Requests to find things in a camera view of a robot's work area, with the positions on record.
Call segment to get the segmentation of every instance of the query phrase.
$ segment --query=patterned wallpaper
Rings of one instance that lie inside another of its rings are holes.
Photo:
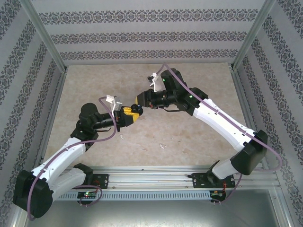
[[[303,226],[302,12],[298,0],[277,0],[238,69],[254,123],[282,157],[277,174],[295,226]]]
[[[231,63],[264,0],[34,0],[66,65]]]
[[[34,167],[61,72],[17,0],[0,0],[0,226],[15,180]]]

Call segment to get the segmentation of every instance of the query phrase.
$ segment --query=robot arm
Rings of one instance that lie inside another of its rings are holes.
[[[117,97],[107,96],[111,104],[112,113],[116,121],[117,130],[133,124],[143,113],[143,109],[134,104],[131,107],[122,106]],[[43,170],[46,164],[63,149],[82,141],[96,140],[98,129],[108,128],[114,122],[108,113],[100,114],[96,105],[87,103],[81,108],[79,120],[71,137],[52,157],[31,172],[22,170],[16,180],[13,203],[27,210],[28,194],[34,179]],[[59,196],[78,185],[92,183],[93,170],[86,165],[77,164],[68,173],[61,173],[79,156],[83,155],[93,142],[78,144],[61,153],[42,173],[34,186],[31,199],[31,215],[35,218],[43,216]]]
[[[183,82],[180,72],[176,69],[172,69],[172,71]],[[223,113],[229,120],[246,131],[245,134],[241,133],[226,119],[217,114],[218,112],[212,111],[186,91],[168,70],[161,73],[161,79],[155,77],[159,76],[153,74],[151,77],[148,77],[148,80],[153,82],[154,88],[155,84],[158,83],[157,87],[165,87],[165,90],[159,91],[157,89],[158,91],[155,92],[155,89],[149,89],[144,91],[138,95],[136,99],[137,104],[152,109],[165,109],[165,107],[174,104],[180,111],[185,111],[191,116],[207,123],[222,135],[238,152],[235,156],[225,161],[216,162],[207,172],[208,180],[215,185],[218,179],[225,179],[227,176],[235,173],[249,175],[265,156],[266,149],[251,140],[247,134],[267,143],[266,133],[263,131],[256,133],[252,129],[246,128],[222,111],[203,91],[196,87],[190,88],[190,90],[203,99],[203,101],[207,102],[217,111]]]

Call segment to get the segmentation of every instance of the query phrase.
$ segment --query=beige marble floor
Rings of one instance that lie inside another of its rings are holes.
[[[190,87],[198,87],[229,115],[244,124],[241,107],[226,63],[170,64],[178,69]],[[146,77],[158,64],[70,66],[64,84],[45,158],[69,138],[83,104],[93,102],[105,110],[98,98],[120,97],[130,106],[149,88]],[[99,139],[111,132],[99,133]],[[109,141],[95,143],[73,164],[89,166],[182,166],[211,165],[235,154],[231,145],[204,122],[187,113],[144,109],[139,120],[122,128]]]

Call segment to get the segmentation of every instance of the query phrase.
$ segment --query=marble surface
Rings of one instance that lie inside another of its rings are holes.
[[[46,158],[69,138],[83,104],[105,95],[120,97],[131,106],[138,94],[149,89],[147,76],[159,64],[70,66],[49,139]],[[240,123],[244,118],[227,63],[169,64],[179,70],[189,87],[197,87]],[[99,139],[112,133],[100,132]],[[215,130],[187,113],[167,113],[144,108],[143,115],[111,140],[95,143],[79,162],[89,166],[187,166],[211,165],[236,154]]]

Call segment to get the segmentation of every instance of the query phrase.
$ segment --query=damask pattern wall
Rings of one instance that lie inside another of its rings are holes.
[[[66,65],[229,62],[264,0],[34,0]]]
[[[238,68],[254,123],[282,157],[277,174],[295,226],[303,226],[302,12],[302,0],[277,0]]]
[[[61,72],[17,0],[0,0],[0,226],[16,177],[34,167]]]

